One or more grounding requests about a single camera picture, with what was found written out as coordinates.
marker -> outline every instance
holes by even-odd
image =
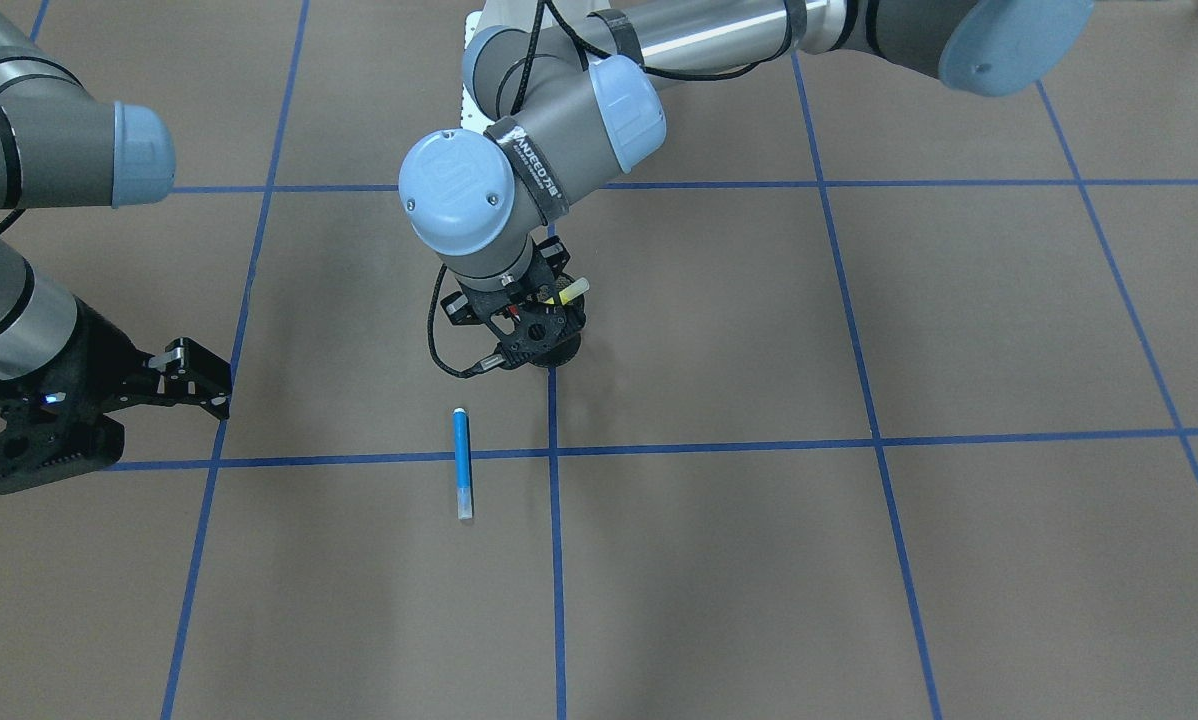
[[[452,411],[452,437],[456,455],[456,519],[474,522],[474,489],[470,477],[470,419],[465,407]]]

blue marker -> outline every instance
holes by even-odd
[[[456,454],[456,519],[474,522],[474,489],[470,482],[470,419],[465,407],[452,411],[452,437]]]

yellow marker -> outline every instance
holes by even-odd
[[[586,278],[577,278],[573,284],[570,284],[570,286],[563,288],[563,290],[559,291],[559,300],[562,300],[563,304],[567,305],[568,302],[579,300],[579,297],[581,297],[581,295],[587,290],[589,290],[589,282],[587,282]],[[553,305],[553,297],[547,297],[547,300],[545,300],[545,304]]]

round blue cap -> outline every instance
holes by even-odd
[[[666,141],[662,101],[645,71],[625,55],[591,63],[589,84],[621,169],[630,173]]]
[[[1042,78],[1078,40],[1093,0],[980,0],[942,52],[946,87],[988,97]]]
[[[165,199],[177,176],[177,151],[155,110],[115,102],[115,161],[111,208]]]
[[[515,173],[497,143],[467,129],[423,137],[399,169],[399,201],[440,255],[483,250],[515,205]]]
[[[479,54],[484,52],[484,46],[488,46],[489,40],[508,31],[508,29],[515,28],[489,26],[470,38],[470,46],[466,46],[466,53],[461,55],[461,83],[471,97],[474,97],[474,65],[479,62]]]

robotic arm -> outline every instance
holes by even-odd
[[[484,28],[462,56],[462,83],[494,126],[418,141],[399,173],[399,199],[443,261],[434,307],[483,323],[497,347],[456,373],[467,379],[525,363],[555,367],[580,347],[581,283],[563,273],[558,237],[530,232],[567,214],[666,140],[658,91],[730,79],[799,49],[878,55],[982,96],[1018,92],[1079,37],[1093,0],[654,0],[557,26]],[[438,302],[444,271],[461,291]],[[497,317],[509,320],[503,329]]]
[[[173,143],[146,108],[101,104],[0,14],[0,208],[137,205],[171,190]],[[0,232],[10,220],[0,225]],[[123,454],[132,405],[229,415],[230,368],[188,338],[161,356],[0,240],[0,495],[90,473]]]

